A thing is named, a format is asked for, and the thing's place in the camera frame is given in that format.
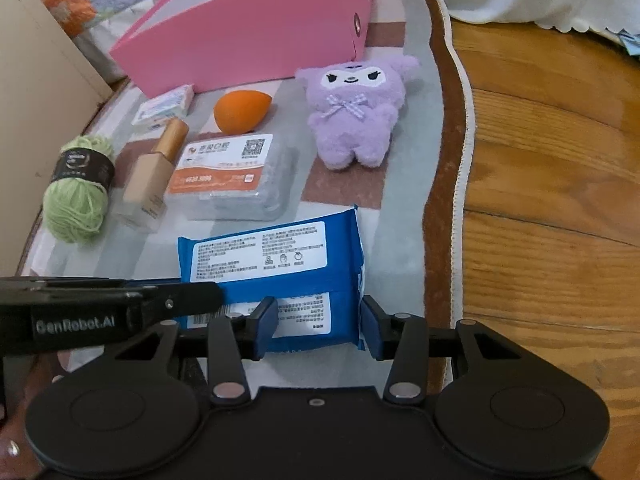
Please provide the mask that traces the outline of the purple plush toy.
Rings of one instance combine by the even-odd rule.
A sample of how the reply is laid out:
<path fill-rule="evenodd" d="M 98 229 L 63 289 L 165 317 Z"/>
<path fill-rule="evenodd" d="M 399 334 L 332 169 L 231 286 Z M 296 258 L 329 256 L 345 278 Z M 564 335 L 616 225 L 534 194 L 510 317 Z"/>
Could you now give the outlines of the purple plush toy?
<path fill-rule="evenodd" d="M 405 104 L 406 83 L 419 68 L 414 56 L 395 54 L 296 70 L 310 108 L 308 126 L 326 168 L 382 165 Z"/>

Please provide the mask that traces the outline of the orange makeup sponge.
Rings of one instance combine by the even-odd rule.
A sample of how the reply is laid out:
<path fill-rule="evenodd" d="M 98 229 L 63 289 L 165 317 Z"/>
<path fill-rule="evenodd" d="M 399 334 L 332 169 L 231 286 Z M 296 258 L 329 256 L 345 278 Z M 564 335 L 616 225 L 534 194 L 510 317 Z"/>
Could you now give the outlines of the orange makeup sponge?
<path fill-rule="evenodd" d="M 267 116 L 272 97 L 257 90 L 234 90 L 215 104 L 213 115 L 224 134 L 244 134 L 253 131 Z"/>

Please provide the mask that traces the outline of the small white soap pack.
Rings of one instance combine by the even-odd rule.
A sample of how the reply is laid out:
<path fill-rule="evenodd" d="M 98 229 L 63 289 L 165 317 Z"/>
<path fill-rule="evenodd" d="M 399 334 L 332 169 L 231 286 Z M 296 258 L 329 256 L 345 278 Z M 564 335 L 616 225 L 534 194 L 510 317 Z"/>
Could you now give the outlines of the small white soap pack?
<path fill-rule="evenodd" d="M 139 131 L 163 127 L 171 119 L 184 119 L 189 113 L 194 90 L 192 84 L 184 84 L 178 88 L 142 103 L 131 125 Z"/>

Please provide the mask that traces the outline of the green yarn ball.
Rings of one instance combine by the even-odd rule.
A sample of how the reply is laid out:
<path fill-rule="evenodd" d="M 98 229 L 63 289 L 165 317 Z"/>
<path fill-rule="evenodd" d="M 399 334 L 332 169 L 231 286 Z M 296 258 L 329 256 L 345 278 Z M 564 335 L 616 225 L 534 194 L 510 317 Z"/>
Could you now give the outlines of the green yarn ball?
<path fill-rule="evenodd" d="M 78 136 L 58 154 L 42 199 L 43 223 L 65 243 L 96 238 L 108 209 L 115 177 L 114 148 L 104 136 Z"/>

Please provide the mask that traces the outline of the checkered grey brown rug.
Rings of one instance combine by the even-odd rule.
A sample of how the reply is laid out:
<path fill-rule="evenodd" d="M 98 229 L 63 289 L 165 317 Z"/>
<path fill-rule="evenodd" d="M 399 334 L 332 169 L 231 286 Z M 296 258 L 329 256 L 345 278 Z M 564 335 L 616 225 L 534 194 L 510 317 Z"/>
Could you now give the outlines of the checkered grey brown rug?
<path fill-rule="evenodd" d="M 148 234 L 118 222 L 110 211 L 101 235 L 79 246 L 59 242 L 38 226 L 38 219 L 18 275 L 178 278 L 179 236 L 201 240 L 357 205 L 364 293 L 390 313 L 425 315 L 426 306 L 428 324 L 448 328 L 463 313 L 462 212 L 475 132 L 471 86 L 451 36 L 444 0 L 372 0 L 364 59 L 379 61 L 403 53 L 420 60 L 381 167 L 326 169 L 316 157 L 299 81 L 236 87 L 272 95 L 262 129 L 282 134 L 292 148 L 291 193 L 279 219 L 191 221 L 168 208 L 157 230 Z M 129 167 L 160 136 L 159 131 L 141 136 L 131 131 L 131 117 L 143 101 L 142 92 L 127 82 L 86 130 L 111 138 L 118 155 L 112 206 L 120 200 Z M 381 389 L 390 370 L 389 362 L 376 362 L 353 344 L 268 353 L 259 362 L 244 363 L 253 394 L 260 386 Z"/>

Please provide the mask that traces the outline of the pink storage box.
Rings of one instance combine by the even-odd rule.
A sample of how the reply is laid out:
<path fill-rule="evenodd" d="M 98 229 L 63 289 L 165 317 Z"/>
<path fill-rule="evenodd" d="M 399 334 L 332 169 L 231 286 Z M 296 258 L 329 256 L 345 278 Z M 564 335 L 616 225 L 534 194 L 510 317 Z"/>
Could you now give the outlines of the pink storage box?
<path fill-rule="evenodd" d="M 149 98 L 361 58 L 371 0 L 158 0 L 110 55 Z"/>

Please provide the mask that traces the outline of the gold cap foundation bottle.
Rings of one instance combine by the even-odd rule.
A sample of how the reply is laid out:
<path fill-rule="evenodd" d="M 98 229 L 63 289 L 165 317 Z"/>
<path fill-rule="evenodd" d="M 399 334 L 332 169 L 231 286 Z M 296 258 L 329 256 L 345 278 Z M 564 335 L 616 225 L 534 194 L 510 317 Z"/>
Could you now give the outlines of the gold cap foundation bottle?
<path fill-rule="evenodd" d="M 189 126 L 171 118 L 149 153 L 140 155 L 132 167 L 115 205 L 115 217 L 140 231 L 155 231 L 166 210 L 164 194 L 175 170 L 177 157 L 189 133 Z"/>

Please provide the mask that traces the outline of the blue wet wipes pack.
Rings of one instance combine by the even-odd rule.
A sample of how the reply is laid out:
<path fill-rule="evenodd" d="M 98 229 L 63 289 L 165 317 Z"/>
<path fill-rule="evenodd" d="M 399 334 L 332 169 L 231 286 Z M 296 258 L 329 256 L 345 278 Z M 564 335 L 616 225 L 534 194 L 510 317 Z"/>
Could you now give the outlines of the blue wet wipes pack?
<path fill-rule="evenodd" d="M 177 240 L 180 278 L 215 282 L 224 307 L 249 314 L 278 300 L 268 352 L 359 344 L 363 247 L 357 209 L 206 240 Z"/>

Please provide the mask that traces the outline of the clear dental floss box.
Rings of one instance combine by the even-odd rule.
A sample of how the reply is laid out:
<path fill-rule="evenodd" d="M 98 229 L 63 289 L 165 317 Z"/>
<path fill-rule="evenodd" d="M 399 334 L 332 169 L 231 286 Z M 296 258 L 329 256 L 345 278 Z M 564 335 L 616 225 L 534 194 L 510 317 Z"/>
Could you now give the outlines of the clear dental floss box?
<path fill-rule="evenodd" d="M 296 151 L 272 133 L 189 143 L 166 188 L 189 220 L 277 219 L 290 196 Z"/>

